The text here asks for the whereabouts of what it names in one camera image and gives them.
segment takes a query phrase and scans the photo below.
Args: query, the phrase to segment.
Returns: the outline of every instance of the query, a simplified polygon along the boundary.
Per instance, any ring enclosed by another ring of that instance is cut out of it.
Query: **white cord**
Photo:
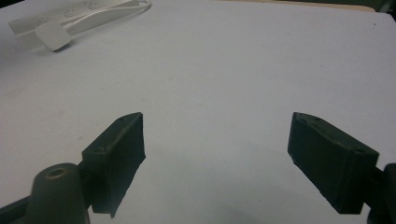
[[[139,13],[142,13],[142,12],[146,11],[147,9],[149,9],[149,7],[151,7],[151,2],[150,2],[149,0],[145,0],[143,3],[146,3],[146,4],[144,4],[144,5],[142,5],[142,6],[138,6],[138,7],[113,7],[113,8],[108,8],[108,9],[105,9],[105,10],[93,12],[92,14],[87,15],[87,16],[85,16],[85,17],[83,17],[83,18],[80,18],[80,19],[78,19],[77,21],[67,23],[67,24],[64,26],[64,29],[65,29],[67,32],[71,32],[79,23],[82,23],[82,22],[88,20],[88,19],[91,18],[91,17],[94,17],[94,16],[96,16],[96,15],[98,15],[98,14],[102,14],[102,13],[108,12],[108,11],[118,11],[118,10],[140,10],[140,11],[137,11],[136,13],[134,13],[134,14],[132,14],[132,15],[139,14]]]

